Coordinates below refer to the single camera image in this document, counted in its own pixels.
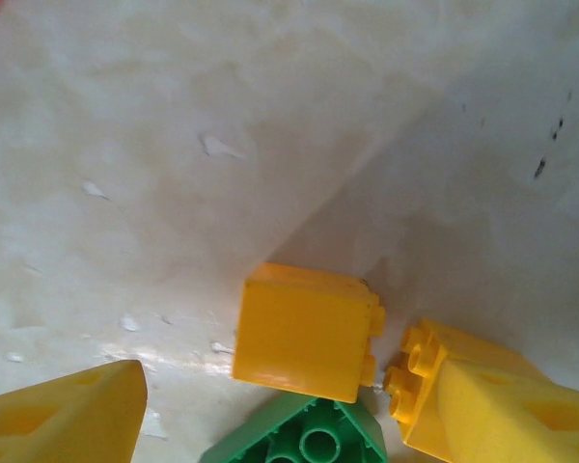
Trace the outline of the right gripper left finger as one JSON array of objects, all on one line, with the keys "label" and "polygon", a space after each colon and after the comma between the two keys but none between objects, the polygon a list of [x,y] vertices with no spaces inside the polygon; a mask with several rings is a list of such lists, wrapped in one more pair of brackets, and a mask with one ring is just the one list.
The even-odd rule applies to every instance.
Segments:
[{"label": "right gripper left finger", "polygon": [[147,408],[122,360],[0,395],[0,463],[131,463]]}]

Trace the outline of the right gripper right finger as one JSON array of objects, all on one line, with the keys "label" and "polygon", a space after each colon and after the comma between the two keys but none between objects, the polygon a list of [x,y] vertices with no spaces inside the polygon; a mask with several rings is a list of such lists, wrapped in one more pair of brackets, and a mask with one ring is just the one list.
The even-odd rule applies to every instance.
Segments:
[{"label": "right gripper right finger", "polygon": [[437,405],[454,463],[579,463],[579,391],[447,361]]}]

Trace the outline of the yellow lego block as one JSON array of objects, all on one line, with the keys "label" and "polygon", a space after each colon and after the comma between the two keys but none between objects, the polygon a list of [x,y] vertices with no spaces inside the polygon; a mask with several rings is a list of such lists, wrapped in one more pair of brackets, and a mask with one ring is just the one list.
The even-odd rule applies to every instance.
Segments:
[{"label": "yellow lego block", "polygon": [[345,403],[375,381],[378,296],[356,277],[264,263],[244,282],[232,376]]},{"label": "yellow lego block", "polygon": [[400,353],[386,368],[383,390],[402,441],[412,449],[453,463],[444,425],[438,416],[437,378],[447,360],[462,360],[545,380],[521,354],[450,326],[421,318],[404,331]]}]

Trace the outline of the green lego brick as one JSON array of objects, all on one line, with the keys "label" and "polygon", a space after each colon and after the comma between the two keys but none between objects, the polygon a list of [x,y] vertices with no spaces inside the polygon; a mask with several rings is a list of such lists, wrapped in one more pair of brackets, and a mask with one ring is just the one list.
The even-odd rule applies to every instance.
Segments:
[{"label": "green lego brick", "polygon": [[281,393],[198,463],[388,463],[388,456],[381,427],[362,403]]}]

